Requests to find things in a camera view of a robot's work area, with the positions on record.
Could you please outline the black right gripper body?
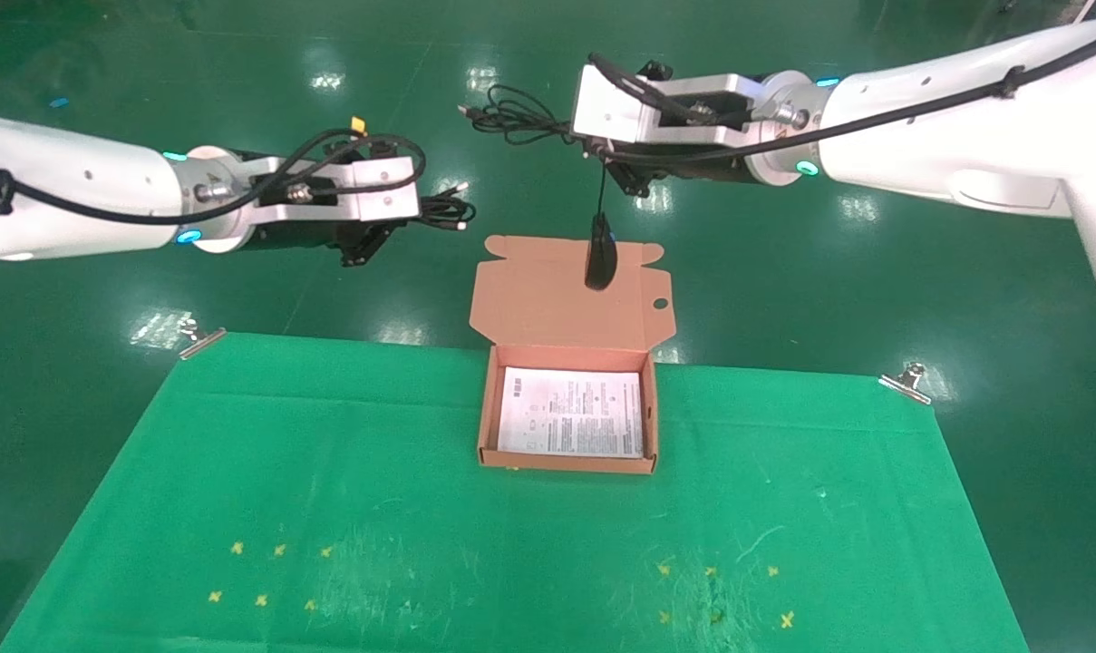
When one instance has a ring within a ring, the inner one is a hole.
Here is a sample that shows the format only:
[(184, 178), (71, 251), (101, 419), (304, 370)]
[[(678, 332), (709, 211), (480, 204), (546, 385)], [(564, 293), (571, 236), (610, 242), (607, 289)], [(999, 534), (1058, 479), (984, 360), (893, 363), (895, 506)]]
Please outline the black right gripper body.
[(603, 170), (605, 157), (623, 158), (653, 167), (653, 182), (667, 177), (758, 183), (747, 162), (770, 151), (769, 144), (729, 145), (711, 137), (647, 136), (637, 140), (590, 136), (587, 154)]

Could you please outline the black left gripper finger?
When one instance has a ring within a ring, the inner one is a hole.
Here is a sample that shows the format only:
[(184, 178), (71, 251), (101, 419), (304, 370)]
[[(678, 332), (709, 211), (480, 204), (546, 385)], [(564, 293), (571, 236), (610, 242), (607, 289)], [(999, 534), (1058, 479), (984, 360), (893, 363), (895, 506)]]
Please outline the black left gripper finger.
[(356, 268), (368, 264), (391, 234), (393, 224), (342, 224), (342, 266)]

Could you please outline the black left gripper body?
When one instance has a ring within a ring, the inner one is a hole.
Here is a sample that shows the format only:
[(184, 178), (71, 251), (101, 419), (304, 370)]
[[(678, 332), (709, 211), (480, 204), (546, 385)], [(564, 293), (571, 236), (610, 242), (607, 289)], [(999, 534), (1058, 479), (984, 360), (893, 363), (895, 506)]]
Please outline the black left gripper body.
[(263, 249), (340, 249), (352, 226), (336, 220), (279, 220), (255, 226), (242, 251)]

